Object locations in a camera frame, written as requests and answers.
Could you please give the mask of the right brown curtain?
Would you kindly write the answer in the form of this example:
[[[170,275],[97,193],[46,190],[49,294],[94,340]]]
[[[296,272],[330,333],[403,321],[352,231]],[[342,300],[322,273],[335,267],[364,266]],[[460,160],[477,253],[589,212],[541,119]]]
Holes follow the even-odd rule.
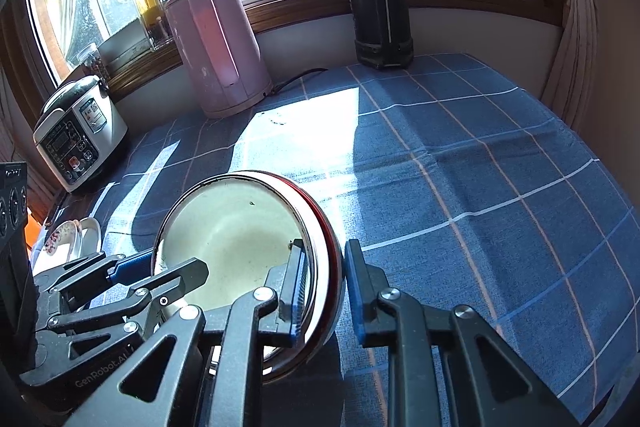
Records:
[[[598,14],[596,0],[568,0],[567,6],[566,23],[541,101],[578,132],[596,78]]]

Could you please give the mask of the silver rice cooker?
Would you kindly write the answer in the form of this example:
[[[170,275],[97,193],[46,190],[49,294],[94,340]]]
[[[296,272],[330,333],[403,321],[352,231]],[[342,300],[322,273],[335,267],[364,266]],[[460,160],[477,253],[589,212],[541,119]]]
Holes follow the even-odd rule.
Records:
[[[94,178],[126,138],[128,126],[96,75],[61,84],[40,110],[32,141],[64,190]]]

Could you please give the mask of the blue plaid tablecloth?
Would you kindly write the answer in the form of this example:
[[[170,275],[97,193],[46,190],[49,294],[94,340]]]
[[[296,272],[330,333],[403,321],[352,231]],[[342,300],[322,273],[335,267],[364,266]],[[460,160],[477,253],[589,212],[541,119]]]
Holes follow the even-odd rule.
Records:
[[[638,207],[559,118],[473,57],[341,67],[223,120],[179,117],[55,218],[91,216],[105,251],[146,254],[183,192],[245,169],[303,187],[392,285],[477,309],[578,421],[638,352]]]

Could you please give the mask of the pink plastic bowl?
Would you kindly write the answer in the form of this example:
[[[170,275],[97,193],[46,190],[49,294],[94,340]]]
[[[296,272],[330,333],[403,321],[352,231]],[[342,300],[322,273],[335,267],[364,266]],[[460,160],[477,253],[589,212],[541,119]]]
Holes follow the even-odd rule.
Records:
[[[342,247],[318,202],[293,181],[273,173],[273,178],[285,183],[299,194],[314,213],[318,228],[323,234],[323,246],[314,239],[314,261],[316,262],[316,283],[314,283],[314,312],[303,330],[304,343],[276,355],[269,367],[265,367],[265,381],[277,381],[291,375],[311,361],[328,342],[343,308],[345,295],[345,274]]]

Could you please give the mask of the white enamel bowl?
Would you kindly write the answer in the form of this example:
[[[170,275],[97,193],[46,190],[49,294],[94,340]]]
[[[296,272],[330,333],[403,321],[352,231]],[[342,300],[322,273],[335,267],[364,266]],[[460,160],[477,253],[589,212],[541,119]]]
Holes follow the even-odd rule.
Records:
[[[196,184],[171,208],[154,245],[154,272],[175,267],[186,259],[202,260],[206,282],[165,308],[171,317],[186,305],[205,311],[228,306],[236,298],[265,286],[271,268],[284,265],[294,239],[304,243],[306,310],[303,330],[314,312],[314,239],[323,234],[314,213],[299,194],[272,173],[239,171]],[[264,350],[264,370],[284,348]]]

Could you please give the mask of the small glass jar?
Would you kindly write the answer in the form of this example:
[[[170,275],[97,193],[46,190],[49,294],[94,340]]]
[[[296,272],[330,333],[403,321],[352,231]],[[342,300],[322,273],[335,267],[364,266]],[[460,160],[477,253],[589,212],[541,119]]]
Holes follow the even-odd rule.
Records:
[[[105,63],[102,60],[100,51],[95,43],[90,43],[77,54],[82,70],[87,75],[95,75],[107,82],[111,79]]]

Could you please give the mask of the glass tea bottle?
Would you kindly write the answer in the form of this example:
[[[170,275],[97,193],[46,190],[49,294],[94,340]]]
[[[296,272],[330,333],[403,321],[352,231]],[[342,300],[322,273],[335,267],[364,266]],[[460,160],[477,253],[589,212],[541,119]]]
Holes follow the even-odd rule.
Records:
[[[144,29],[150,48],[159,50],[172,40],[166,18],[163,0],[132,0],[138,10],[139,20]]]

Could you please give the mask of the pink electric kettle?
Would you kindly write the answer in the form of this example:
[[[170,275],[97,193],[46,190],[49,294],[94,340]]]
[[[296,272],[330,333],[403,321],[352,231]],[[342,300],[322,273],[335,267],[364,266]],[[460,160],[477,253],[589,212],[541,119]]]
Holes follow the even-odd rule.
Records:
[[[167,0],[166,15],[195,98],[207,117],[241,113],[272,90],[241,0]]]

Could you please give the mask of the pink floral rim plate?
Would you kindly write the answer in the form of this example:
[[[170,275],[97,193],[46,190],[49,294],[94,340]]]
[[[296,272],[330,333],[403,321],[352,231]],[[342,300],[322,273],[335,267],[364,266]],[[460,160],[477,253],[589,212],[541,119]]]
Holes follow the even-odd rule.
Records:
[[[68,220],[59,225],[41,248],[34,270],[43,272],[101,250],[102,231],[96,219]]]

